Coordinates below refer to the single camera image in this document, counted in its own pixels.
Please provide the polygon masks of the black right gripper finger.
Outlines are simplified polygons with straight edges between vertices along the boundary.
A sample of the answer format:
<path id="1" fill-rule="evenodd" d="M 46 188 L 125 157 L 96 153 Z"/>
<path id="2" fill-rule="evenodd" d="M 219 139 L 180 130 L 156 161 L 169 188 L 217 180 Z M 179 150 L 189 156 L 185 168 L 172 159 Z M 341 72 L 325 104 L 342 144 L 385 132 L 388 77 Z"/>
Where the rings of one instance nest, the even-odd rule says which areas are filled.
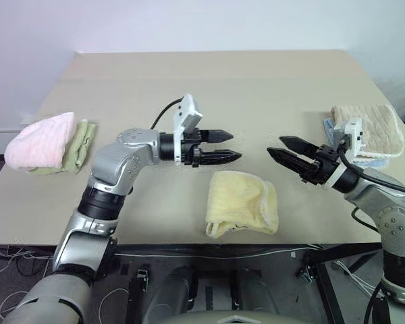
<path id="1" fill-rule="evenodd" d="M 274 161 L 299 175 L 313 171 L 311 163 L 299 158 L 286 149 L 268 147 L 267 152 Z"/>
<path id="2" fill-rule="evenodd" d="M 315 156 L 319 147 L 297 136 L 280 136 L 279 139 L 292 151 L 304 156 Z"/>

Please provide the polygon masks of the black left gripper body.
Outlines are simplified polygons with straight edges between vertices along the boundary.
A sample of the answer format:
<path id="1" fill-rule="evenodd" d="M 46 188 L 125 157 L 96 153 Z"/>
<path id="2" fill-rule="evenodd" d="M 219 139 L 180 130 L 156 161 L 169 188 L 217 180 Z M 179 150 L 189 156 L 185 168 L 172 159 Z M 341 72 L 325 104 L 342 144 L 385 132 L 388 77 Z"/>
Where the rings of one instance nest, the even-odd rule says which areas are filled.
<path id="1" fill-rule="evenodd" d="M 202 151 L 199 145 L 206 142 L 208 138 L 207 130 L 195 128 L 191 133 L 184 133 L 181 139 L 181 162 L 184 165 L 199 167 Z"/>

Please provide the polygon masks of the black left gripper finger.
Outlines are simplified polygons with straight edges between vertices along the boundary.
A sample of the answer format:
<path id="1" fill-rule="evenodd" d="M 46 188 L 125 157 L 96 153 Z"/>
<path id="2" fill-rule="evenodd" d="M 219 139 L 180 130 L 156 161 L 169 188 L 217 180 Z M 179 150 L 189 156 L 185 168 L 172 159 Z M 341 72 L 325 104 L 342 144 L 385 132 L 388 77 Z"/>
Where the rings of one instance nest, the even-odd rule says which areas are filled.
<path id="1" fill-rule="evenodd" d="M 234 136 L 224 130 L 205 130 L 205 142 L 221 143 L 231 140 Z"/>
<path id="2" fill-rule="evenodd" d="M 231 150 L 202 151 L 200 155 L 200 165 L 223 165 L 234 162 L 241 157 L 241 153 Z"/>

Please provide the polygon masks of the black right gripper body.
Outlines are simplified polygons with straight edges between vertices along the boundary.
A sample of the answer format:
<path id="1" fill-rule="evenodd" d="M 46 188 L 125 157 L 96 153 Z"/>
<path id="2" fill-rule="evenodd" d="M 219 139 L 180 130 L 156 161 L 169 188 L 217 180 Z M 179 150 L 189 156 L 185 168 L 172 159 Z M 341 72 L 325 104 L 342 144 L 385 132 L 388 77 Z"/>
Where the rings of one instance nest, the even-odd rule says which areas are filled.
<path id="1" fill-rule="evenodd" d="M 339 166 L 338 158 L 335 149 L 324 144 L 316 150 L 314 162 L 300 177 L 304 182 L 323 185 Z"/>

